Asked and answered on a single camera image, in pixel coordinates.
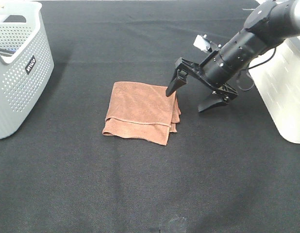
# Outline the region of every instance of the object inside basket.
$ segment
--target object inside basket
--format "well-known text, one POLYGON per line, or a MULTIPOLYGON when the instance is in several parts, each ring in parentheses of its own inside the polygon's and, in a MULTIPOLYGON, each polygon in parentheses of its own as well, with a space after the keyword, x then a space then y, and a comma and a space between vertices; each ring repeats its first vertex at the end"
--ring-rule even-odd
POLYGON ((15 52, 16 52, 16 50, 0 49, 1 56, 11 57, 15 52))

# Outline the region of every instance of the basket logo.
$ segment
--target basket logo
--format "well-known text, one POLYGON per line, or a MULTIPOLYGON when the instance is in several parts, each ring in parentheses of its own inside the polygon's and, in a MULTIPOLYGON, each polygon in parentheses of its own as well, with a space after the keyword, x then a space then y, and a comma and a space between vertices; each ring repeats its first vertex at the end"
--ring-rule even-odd
POLYGON ((29 75, 30 74, 30 72, 31 72, 31 70, 33 69, 33 67, 34 67, 34 65, 35 65, 35 63, 36 63, 36 59, 35 59, 35 57, 33 56, 31 59, 30 59, 30 61, 29 61, 29 63, 26 65, 26 67, 25 67, 25 70, 26 70, 26 73, 29 75))

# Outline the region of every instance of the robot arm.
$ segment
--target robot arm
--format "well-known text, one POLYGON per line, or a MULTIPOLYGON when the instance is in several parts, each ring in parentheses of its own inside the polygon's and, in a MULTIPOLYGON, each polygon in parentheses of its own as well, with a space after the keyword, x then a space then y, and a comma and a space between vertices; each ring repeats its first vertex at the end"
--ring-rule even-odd
POLYGON ((200 64, 183 58, 176 62, 174 76, 166 90, 170 96, 186 84, 188 75, 212 89, 199 105, 199 112, 224 106, 237 97, 237 91, 226 82, 248 67, 257 56, 277 47, 285 39, 300 35, 300 0, 277 3, 269 0, 258 6, 246 19, 244 27, 223 47, 208 44, 209 56, 200 64))

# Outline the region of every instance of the basket handle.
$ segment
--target basket handle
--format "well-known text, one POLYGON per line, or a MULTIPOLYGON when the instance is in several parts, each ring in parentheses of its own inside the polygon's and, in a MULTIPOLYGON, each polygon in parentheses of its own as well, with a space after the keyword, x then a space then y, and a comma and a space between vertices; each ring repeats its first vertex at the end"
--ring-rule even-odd
POLYGON ((0 8, 0 15, 23 16, 26 23, 35 23, 39 21, 39 12, 42 5, 39 2, 6 2, 4 7, 0 8))

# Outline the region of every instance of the black tablecloth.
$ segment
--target black tablecloth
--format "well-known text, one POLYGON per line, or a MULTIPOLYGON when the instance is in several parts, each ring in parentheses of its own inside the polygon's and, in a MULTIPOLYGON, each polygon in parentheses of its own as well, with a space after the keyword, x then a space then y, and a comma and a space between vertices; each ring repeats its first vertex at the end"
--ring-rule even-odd
POLYGON ((168 85, 178 57, 206 57, 197 34, 224 44, 256 6, 43 2, 55 68, 0 140, 0 233, 300 232, 300 145, 279 135, 256 88, 199 114, 210 90, 188 78, 166 147, 101 134, 114 82, 168 85))

